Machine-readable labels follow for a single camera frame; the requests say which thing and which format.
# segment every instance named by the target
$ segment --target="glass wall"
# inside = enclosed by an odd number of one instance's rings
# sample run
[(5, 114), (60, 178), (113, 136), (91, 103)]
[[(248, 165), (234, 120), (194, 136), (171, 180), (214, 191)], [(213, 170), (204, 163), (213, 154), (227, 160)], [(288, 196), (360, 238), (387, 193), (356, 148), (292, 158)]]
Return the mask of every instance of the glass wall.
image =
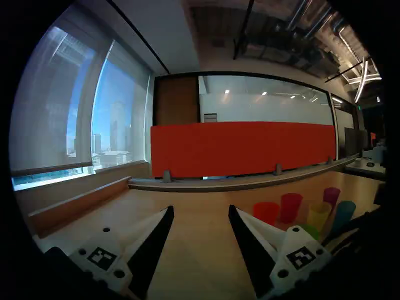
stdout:
[(145, 160), (152, 72), (106, 32), (71, 6), (36, 46), (11, 116), (15, 189)]
[(199, 78), (201, 121), (296, 122), (333, 125), (325, 92), (259, 77)]

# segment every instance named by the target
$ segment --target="red cup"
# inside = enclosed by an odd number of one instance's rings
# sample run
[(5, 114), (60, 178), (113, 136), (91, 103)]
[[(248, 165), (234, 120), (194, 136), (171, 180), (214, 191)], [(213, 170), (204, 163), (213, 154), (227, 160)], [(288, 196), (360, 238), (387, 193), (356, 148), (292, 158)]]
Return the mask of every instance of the red cup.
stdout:
[(287, 193), (280, 198), (280, 221), (288, 224), (292, 223), (299, 212), (303, 196), (298, 193)]
[(253, 206), (253, 216), (274, 226), (279, 215), (280, 206), (274, 202), (259, 202)]
[(341, 190), (336, 187), (328, 187), (323, 191), (323, 202), (328, 202), (332, 206), (330, 213), (334, 211), (340, 193)]

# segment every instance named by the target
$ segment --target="sky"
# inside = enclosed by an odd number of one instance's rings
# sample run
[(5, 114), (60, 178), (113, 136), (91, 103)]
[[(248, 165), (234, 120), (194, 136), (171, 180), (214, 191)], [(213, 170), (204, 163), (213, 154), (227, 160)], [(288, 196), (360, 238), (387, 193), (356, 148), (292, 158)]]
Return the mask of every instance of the sky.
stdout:
[[(74, 147), (80, 96), (93, 55), (93, 50), (89, 49), (86, 60), (82, 63), (75, 80), (68, 114), (67, 148), (72, 149)], [(105, 62), (94, 99), (92, 115), (92, 134), (101, 134), (102, 150), (107, 150), (110, 147), (110, 113), (112, 103), (115, 101), (124, 103), (125, 115), (121, 116), (121, 118), (124, 118), (127, 127), (130, 126), (134, 88), (135, 81), (131, 76), (108, 60)]]

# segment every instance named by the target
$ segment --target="red partition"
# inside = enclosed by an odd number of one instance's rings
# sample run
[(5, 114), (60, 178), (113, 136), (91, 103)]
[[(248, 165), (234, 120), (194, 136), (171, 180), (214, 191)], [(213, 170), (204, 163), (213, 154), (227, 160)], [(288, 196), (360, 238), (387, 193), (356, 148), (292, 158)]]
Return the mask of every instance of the red partition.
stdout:
[(333, 125), (288, 122), (215, 122), (151, 127), (154, 177), (266, 173), (335, 159)]

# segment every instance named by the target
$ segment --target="table surface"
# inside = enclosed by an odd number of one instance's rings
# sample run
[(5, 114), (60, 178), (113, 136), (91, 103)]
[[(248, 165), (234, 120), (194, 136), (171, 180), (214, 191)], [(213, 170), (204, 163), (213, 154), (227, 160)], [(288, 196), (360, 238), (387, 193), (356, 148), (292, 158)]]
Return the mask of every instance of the table surface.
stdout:
[[(367, 166), (367, 163), (374, 163), (374, 166)], [(356, 161), (353, 161), (346, 165), (345, 169), (352, 170), (352, 171), (367, 171), (371, 173), (379, 173), (379, 174), (384, 174), (386, 171), (386, 168), (383, 166), (380, 166), (379, 163), (373, 162), (370, 159), (367, 158), (361, 158), (360, 162), (357, 164)]]
[[(301, 224), (306, 221), (308, 204), (321, 202), (324, 189), (336, 187), (341, 190), (339, 202), (356, 203), (355, 218), (378, 207), (373, 201), (380, 183), (330, 171), (291, 183), (240, 191), (184, 193), (129, 189), (46, 238), (34, 239), (43, 251), (57, 246), (69, 255), (104, 227), (123, 230), (173, 205), (175, 218), (147, 298), (256, 299), (228, 219), (230, 204), (252, 214), (255, 203), (280, 203), (281, 195), (300, 193), (303, 202), (295, 223)], [(333, 216), (322, 235), (329, 232)], [(276, 226), (285, 230), (291, 224), (278, 222)]]

